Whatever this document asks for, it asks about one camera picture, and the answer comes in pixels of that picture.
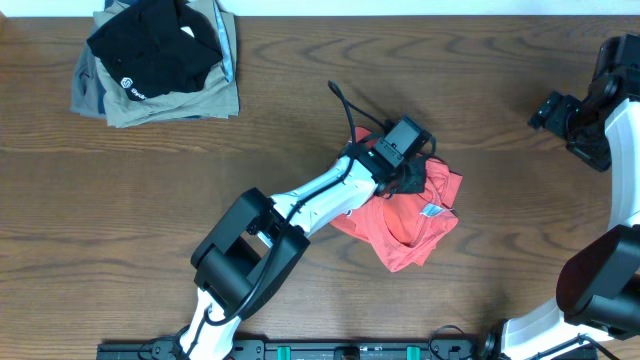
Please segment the red soccer t-shirt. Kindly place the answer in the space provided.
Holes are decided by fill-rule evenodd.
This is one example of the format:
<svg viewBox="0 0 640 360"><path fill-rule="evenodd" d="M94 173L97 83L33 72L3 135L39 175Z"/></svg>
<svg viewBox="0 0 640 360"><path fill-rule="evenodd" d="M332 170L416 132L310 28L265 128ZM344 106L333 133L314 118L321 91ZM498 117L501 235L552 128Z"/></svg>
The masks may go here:
<svg viewBox="0 0 640 360"><path fill-rule="evenodd" d="M425 170L422 192L374 196L362 207L332 220L331 225L370 244L391 272L411 264L423 265L459 222L453 208L463 180L438 159L427 160Z"/></svg>

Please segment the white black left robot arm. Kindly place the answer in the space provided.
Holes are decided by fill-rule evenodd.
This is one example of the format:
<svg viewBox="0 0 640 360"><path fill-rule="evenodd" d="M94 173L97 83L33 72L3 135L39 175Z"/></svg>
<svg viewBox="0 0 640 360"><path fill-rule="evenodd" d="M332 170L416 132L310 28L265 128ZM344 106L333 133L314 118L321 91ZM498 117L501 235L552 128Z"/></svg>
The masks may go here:
<svg viewBox="0 0 640 360"><path fill-rule="evenodd" d="M177 358L225 358L240 322L280 289L315 232L375 197L417 193L425 182L424 157L357 144L297 189L242 193L191 256L197 305L177 338Z"/></svg>

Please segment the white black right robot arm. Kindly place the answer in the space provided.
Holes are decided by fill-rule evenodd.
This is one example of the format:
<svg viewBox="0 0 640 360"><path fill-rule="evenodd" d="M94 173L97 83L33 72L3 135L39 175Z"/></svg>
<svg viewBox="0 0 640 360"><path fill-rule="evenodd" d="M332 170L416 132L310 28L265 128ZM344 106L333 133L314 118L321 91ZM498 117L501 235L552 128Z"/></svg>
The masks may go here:
<svg viewBox="0 0 640 360"><path fill-rule="evenodd" d="M586 163L611 172L608 227L567 261L552 299L497 324L477 356L611 359L605 342L639 334L639 76L603 73L581 103L552 94L531 125L554 131Z"/></svg>

